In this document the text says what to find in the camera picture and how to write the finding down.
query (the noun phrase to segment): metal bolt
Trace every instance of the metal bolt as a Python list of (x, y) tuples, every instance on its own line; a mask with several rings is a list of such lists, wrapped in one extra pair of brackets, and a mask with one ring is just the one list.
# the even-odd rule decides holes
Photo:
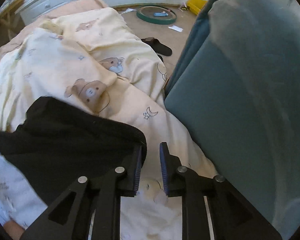
[(183, 173), (183, 172), (186, 172), (187, 170), (188, 170), (188, 168), (187, 168), (186, 166), (179, 166), (179, 167), (178, 167), (178, 171), (179, 171), (179, 172), (182, 172), (182, 173)]
[(216, 179), (217, 182), (224, 182), (226, 180), (226, 178), (222, 175), (217, 175), (214, 178)]
[(85, 183), (87, 180), (88, 180), (88, 178), (87, 178), (86, 176), (81, 176), (81, 177), (78, 179), (78, 182), (79, 182), (79, 183)]
[(124, 172), (124, 167), (116, 167), (114, 171), (116, 173), (123, 173)]

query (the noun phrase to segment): bed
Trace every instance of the bed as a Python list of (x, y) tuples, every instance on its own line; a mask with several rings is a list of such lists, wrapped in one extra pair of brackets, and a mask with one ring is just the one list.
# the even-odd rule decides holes
[[(116, 10), (101, 0), (71, 2), (26, 26), (0, 48), (0, 131), (15, 131), (42, 96), (137, 127), (146, 137), (147, 158), (140, 194), (122, 199), (122, 237), (181, 239), (181, 198), (155, 201), (162, 192), (159, 144), (167, 142), (170, 153), (199, 175), (212, 178), (217, 172), (184, 125), (166, 111), (163, 73), (163, 62)], [(18, 197), (20, 180), (14, 179), (24, 183), (25, 178), (1, 155), (0, 166), (6, 167), (0, 170), (0, 185), (10, 188), (0, 187), (0, 202), (26, 229), (46, 204), (27, 183), (27, 201), (34, 206), (25, 212), (27, 204)], [(11, 169), (14, 175), (6, 177)], [(20, 208), (11, 208), (6, 198), (15, 199), (13, 206)]]

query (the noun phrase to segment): yellow box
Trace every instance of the yellow box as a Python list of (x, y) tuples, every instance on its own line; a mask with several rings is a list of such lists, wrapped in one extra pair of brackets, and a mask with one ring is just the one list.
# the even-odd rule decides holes
[(190, 7), (191, 12), (193, 12), (195, 15), (198, 15), (206, 2), (207, 1), (205, 0), (188, 0), (186, 4)]

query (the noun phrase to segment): teddy bear pattern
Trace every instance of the teddy bear pattern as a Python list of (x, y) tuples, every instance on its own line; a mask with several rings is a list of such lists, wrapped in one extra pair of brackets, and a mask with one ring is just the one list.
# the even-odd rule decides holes
[(120, 73), (123, 70), (122, 62), (124, 58), (117, 58), (117, 57), (110, 57), (106, 58), (104, 60), (101, 60), (99, 63), (106, 69), (114, 72), (114, 73)]
[(86, 82), (83, 78), (77, 79), (73, 86), (68, 86), (64, 96), (77, 96), (94, 113), (98, 113), (98, 102), (102, 93), (106, 90), (106, 85), (99, 80)]
[(76, 32), (81, 31), (81, 30), (85, 31), (85, 30), (90, 29), (95, 22), (96, 22), (96, 20), (89, 21), (89, 22), (86, 22), (86, 23), (80, 23), (79, 26), (76, 29)]

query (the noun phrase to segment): white paper scrap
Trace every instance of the white paper scrap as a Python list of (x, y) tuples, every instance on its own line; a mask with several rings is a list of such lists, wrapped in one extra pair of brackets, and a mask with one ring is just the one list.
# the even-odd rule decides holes
[(178, 26), (175, 26), (175, 25), (173, 25), (173, 26), (168, 26), (168, 28), (169, 28), (169, 29), (172, 29), (172, 30), (175, 30), (175, 31), (177, 31), (177, 32), (180, 32), (180, 33), (183, 31), (182, 28), (180, 28), (180, 27), (178, 27)]
[(126, 9), (124, 12), (122, 12), (121, 14), (126, 13), (126, 12), (134, 12), (134, 11), (136, 11), (136, 10), (135, 10), (135, 9), (128, 8), (128, 9)]

